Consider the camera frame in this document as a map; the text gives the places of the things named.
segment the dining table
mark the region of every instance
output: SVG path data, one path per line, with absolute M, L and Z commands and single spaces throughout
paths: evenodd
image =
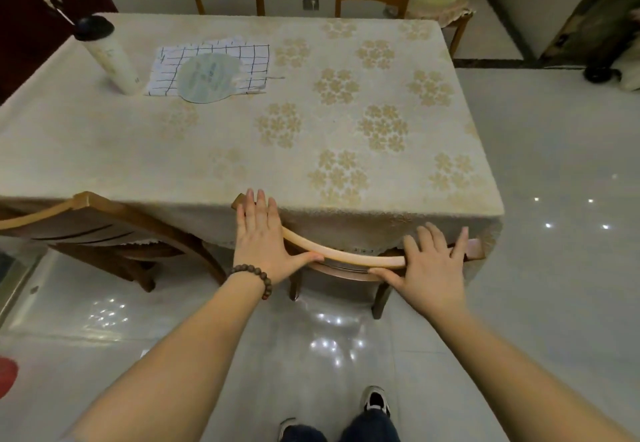
M 230 205 L 263 188 L 287 228 L 334 249 L 378 255 L 427 221 L 493 249 L 504 208 L 436 21 L 101 15 L 143 82 L 158 48 L 240 39 L 268 46 L 266 86 L 124 95 L 71 36 L 0 106 L 3 204 L 89 190 L 233 248 Z

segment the person's right hand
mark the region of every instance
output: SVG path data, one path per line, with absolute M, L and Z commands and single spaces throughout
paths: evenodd
M 435 225 L 419 226 L 418 237 L 420 249 L 412 236 L 404 237 L 404 254 L 408 262 L 405 277 L 386 268 L 371 268 L 369 272 L 382 277 L 424 317 L 433 318 L 452 309 L 464 309 L 462 262 L 467 250 L 468 228 L 462 228 L 451 254 L 444 235 Z

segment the sneaker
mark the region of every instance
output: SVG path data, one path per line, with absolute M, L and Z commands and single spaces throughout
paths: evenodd
M 391 418 L 391 412 L 389 411 L 389 404 L 385 397 L 385 390 L 379 386 L 368 386 L 362 392 L 362 398 L 360 399 L 360 406 L 364 406 L 364 411 L 377 409 L 382 410 Z
M 278 435 L 278 442 L 280 442 L 284 437 L 284 431 L 287 430 L 292 425 L 298 425 L 297 418 L 288 418 L 280 423 L 280 435 Z

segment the black lid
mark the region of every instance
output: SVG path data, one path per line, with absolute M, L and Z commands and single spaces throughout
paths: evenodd
M 102 16 L 83 17 L 76 22 L 74 36 L 78 41 L 97 41 L 113 33 L 115 27 Z

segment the grid pattern placemat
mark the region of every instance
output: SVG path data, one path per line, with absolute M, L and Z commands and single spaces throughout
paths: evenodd
M 241 76 L 236 81 L 238 94 L 256 93 L 266 87 L 269 45 L 225 39 L 158 48 L 156 60 L 151 68 L 147 93 L 151 96 L 178 95 L 176 75 L 180 66 L 194 56 L 210 53 L 222 53 L 240 58 Z

